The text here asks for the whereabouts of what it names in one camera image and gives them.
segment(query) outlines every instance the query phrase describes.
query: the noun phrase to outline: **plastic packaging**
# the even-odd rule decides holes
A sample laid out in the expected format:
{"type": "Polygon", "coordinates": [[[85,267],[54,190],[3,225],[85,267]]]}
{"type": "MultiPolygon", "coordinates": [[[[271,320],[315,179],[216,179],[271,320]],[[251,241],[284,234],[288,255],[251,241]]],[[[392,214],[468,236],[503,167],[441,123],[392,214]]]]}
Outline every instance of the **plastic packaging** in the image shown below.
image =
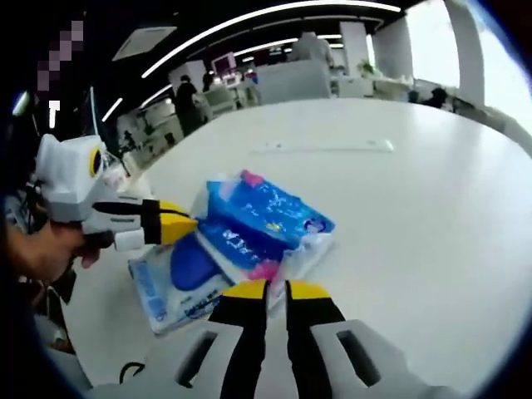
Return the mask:
{"type": "Polygon", "coordinates": [[[232,285],[199,246],[194,234],[181,241],[155,246],[141,258],[129,262],[141,305],[157,334],[211,313],[216,298],[232,285]],[[176,263],[172,265],[172,258],[179,262],[177,268],[176,263]],[[201,272],[189,275],[187,272],[195,266],[201,272]],[[177,288],[175,283],[185,289],[177,288]]]}
{"type": "Polygon", "coordinates": [[[303,278],[333,243],[329,218],[247,170],[208,181],[193,215],[199,242],[231,282],[272,282],[270,293],[279,294],[270,296],[270,307],[282,297],[283,281],[303,278]]]}
{"type": "Polygon", "coordinates": [[[130,261],[155,333],[210,313],[225,289],[246,279],[270,280],[274,308],[284,280],[304,278],[333,243],[329,218],[247,170],[205,182],[191,214],[196,232],[130,261]]]}

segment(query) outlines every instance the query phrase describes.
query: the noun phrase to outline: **white pillar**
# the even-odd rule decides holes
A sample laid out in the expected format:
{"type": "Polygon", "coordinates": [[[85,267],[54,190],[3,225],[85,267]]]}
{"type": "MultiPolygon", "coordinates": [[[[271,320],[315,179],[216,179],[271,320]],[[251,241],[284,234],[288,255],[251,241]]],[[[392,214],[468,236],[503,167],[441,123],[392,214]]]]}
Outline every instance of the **white pillar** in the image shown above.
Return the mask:
{"type": "Polygon", "coordinates": [[[413,76],[412,47],[406,18],[395,21],[372,36],[375,63],[384,76],[413,76]]]}
{"type": "Polygon", "coordinates": [[[360,76],[357,65],[367,60],[366,27],[362,22],[340,22],[343,50],[346,53],[349,76],[360,76]]]}
{"type": "Polygon", "coordinates": [[[475,19],[466,5],[445,0],[455,31],[460,66],[460,97],[475,105],[484,105],[484,58],[475,19]]]}
{"type": "Polygon", "coordinates": [[[197,91],[203,91],[203,75],[207,72],[202,60],[189,61],[186,63],[189,68],[189,76],[197,91]]]}

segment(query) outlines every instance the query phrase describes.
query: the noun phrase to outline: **finger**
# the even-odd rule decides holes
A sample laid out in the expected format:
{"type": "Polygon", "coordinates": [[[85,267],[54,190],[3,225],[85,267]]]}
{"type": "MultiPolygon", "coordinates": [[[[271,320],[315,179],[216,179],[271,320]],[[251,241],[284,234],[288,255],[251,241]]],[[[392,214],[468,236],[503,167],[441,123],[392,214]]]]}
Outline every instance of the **finger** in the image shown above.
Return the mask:
{"type": "Polygon", "coordinates": [[[39,203],[35,203],[35,210],[40,214],[46,214],[47,209],[44,205],[41,205],[39,203]]]}
{"type": "Polygon", "coordinates": [[[100,258],[99,249],[87,250],[81,256],[81,266],[83,268],[90,268],[99,258],[100,258]]]}

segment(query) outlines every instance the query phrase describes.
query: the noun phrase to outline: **ceiling light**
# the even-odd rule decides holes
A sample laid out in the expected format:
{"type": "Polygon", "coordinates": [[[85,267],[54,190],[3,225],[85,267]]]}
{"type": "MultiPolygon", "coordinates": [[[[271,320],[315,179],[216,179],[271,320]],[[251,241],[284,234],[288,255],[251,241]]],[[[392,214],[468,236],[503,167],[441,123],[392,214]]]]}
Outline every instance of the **ceiling light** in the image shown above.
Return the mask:
{"type": "Polygon", "coordinates": [[[142,104],[140,104],[140,108],[144,108],[146,105],[148,105],[150,102],[152,102],[152,100],[154,100],[155,98],[157,98],[158,96],[163,94],[165,91],[167,91],[171,87],[172,87],[171,84],[166,85],[165,87],[163,87],[162,89],[157,91],[153,96],[148,97],[142,104]]]}
{"type": "Polygon", "coordinates": [[[111,108],[109,108],[109,111],[101,118],[102,122],[105,122],[109,119],[109,116],[113,113],[113,111],[120,105],[120,103],[124,100],[122,97],[120,97],[118,100],[115,101],[115,104],[112,105],[111,108]]]}
{"type": "Polygon", "coordinates": [[[246,48],[245,50],[242,50],[241,52],[236,52],[234,56],[238,57],[243,54],[247,54],[249,52],[257,52],[258,50],[263,50],[265,48],[281,46],[283,44],[288,44],[288,43],[295,43],[297,40],[298,39],[296,37],[293,37],[292,39],[277,40],[276,42],[261,44],[260,46],[250,47],[250,48],[246,48]]]}
{"type": "Polygon", "coordinates": [[[384,24],[384,20],[381,18],[363,16],[354,17],[353,15],[318,15],[316,17],[303,17],[304,21],[315,21],[320,19],[339,19],[343,21],[373,21],[377,22],[377,26],[375,27],[376,31],[378,31],[380,27],[384,24]]]}
{"type": "Polygon", "coordinates": [[[251,18],[260,17],[265,14],[270,14],[272,12],[279,12],[279,11],[284,11],[284,10],[290,10],[293,8],[312,7],[312,6],[356,6],[356,7],[380,8],[382,10],[387,10],[387,11],[392,11],[392,12],[401,11],[399,7],[389,6],[387,4],[380,4],[379,2],[367,2],[367,1],[358,1],[358,0],[309,0],[306,2],[292,2],[289,4],[281,4],[278,6],[267,7],[262,10],[249,12],[239,17],[229,19],[226,22],[220,23],[219,25],[216,25],[215,27],[212,27],[200,33],[199,35],[192,37],[191,39],[187,40],[186,42],[182,43],[181,45],[176,47],[174,50],[166,54],[158,62],[150,66],[150,68],[148,68],[142,74],[142,78],[144,79],[148,77],[151,73],[153,73],[155,69],[163,65],[165,62],[167,62],[169,59],[171,59],[176,54],[182,52],[187,47],[192,46],[196,42],[199,42],[201,39],[204,39],[207,36],[212,35],[213,33],[221,31],[222,29],[225,29],[226,27],[230,27],[242,21],[247,21],[248,19],[251,19],[251,18]]]}
{"type": "Polygon", "coordinates": [[[318,36],[318,39],[328,39],[328,40],[341,39],[341,38],[342,38],[342,35],[319,35],[318,36]]]}

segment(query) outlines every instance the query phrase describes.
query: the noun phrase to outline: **white table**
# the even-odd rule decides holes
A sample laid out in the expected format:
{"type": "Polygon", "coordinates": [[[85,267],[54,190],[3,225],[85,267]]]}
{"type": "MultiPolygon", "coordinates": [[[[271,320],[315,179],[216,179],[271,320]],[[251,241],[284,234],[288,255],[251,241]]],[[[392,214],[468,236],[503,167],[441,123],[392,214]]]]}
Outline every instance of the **white table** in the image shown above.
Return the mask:
{"type": "MultiPolygon", "coordinates": [[[[341,99],[226,114],[147,171],[155,196],[190,206],[206,179],[248,168],[337,222],[335,249],[309,279],[346,318],[406,354],[430,384],[473,392],[514,346],[532,303],[532,160],[491,128],[427,106],[341,99]],[[257,152],[269,145],[389,139],[393,153],[257,152]]],[[[126,259],[80,271],[65,317],[95,385],[117,382],[155,341],[126,259]]],[[[296,397],[283,320],[268,327],[258,392],[296,397]],[[263,376],[284,373],[270,388],[263,376]]]]}

